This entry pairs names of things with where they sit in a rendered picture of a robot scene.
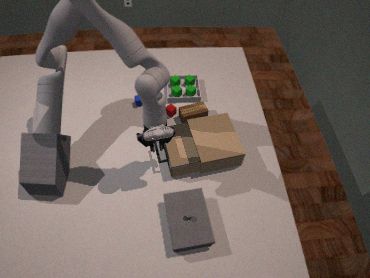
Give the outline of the green block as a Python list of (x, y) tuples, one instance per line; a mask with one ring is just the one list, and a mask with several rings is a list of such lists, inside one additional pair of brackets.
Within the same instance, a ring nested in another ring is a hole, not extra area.
[(189, 97), (193, 97), (195, 94), (196, 94), (196, 87), (194, 87), (192, 85), (189, 85), (186, 88), (185, 95), (187, 95)]
[(180, 88), (179, 86), (174, 86), (173, 88), (171, 88), (171, 95), (173, 95), (174, 97), (179, 97), (182, 95), (182, 88)]
[(186, 84), (187, 86), (189, 84), (191, 85), (194, 85), (195, 84), (195, 77), (191, 76), (191, 75), (188, 75), (187, 77), (185, 77), (185, 82), (184, 84)]
[(170, 78), (170, 85), (172, 85), (173, 87), (175, 85), (180, 85), (180, 81), (181, 81), (181, 78), (179, 78), (178, 76), (174, 75), (172, 78)]

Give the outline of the dark blue block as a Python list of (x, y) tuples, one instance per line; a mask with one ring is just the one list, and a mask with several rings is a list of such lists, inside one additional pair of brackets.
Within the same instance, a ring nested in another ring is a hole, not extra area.
[(136, 106), (137, 106), (137, 107), (142, 106), (142, 102), (141, 102), (141, 100), (140, 100), (139, 96), (138, 96), (138, 95), (136, 95), (136, 96), (134, 96), (134, 97), (135, 97), (135, 100), (136, 100)]

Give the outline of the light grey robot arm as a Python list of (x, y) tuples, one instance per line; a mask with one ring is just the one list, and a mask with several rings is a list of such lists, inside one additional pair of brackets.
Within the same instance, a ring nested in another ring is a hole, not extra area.
[(168, 69), (145, 48), (127, 24), (110, 15), (95, 0), (60, 0), (51, 12), (35, 60), (38, 66), (56, 71), (38, 79), (32, 133), (61, 134), (67, 62), (67, 48), (63, 44), (75, 37), (84, 18), (107, 39), (128, 68), (141, 65), (146, 69), (135, 81), (143, 106), (143, 123), (148, 128), (144, 140), (172, 137), (173, 129), (165, 126), (166, 100), (160, 92), (170, 81)]

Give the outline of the red block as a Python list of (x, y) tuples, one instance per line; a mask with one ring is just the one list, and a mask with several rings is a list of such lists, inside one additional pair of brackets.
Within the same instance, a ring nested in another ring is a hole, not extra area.
[(169, 117), (173, 117), (177, 112), (177, 108), (172, 105), (172, 104), (169, 104), (167, 107), (166, 107), (166, 113)]

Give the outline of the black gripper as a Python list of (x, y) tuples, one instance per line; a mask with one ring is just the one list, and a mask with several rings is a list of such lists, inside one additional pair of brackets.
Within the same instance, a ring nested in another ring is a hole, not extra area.
[[(172, 129), (173, 129), (173, 136), (176, 134), (175, 133), (175, 129), (174, 129), (174, 127), (171, 127)], [(154, 148), (154, 141), (155, 140), (153, 140), (153, 141), (145, 141), (144, 140), (144, 132), (146, 132), (148, 130), (148, 128), (146, 128), (145, 127), (145, 125), (144, 125), (144, 130), (143, 130), (143, 133), (137, 133), (136, 135), (137, 135), (137, 140), (141, 143), (141, 144), (143, 144), (145, 147), (148, 147), (148, 146), (150, 146), (150, 150), (151, 151), (153, 151), (153, 152), (155, 152), (155, 148)], [(170, 140), (173, 138), (173, 136), (172, 137), (169, 137), (169, 138), (164, 138), (164, 139), (160, 139), (159, 140), (159, 147), (160, 147), (160, 151), (162, 151), (162, 149), (164, 149), (164, 143), (169, 143), (170, 142)]]

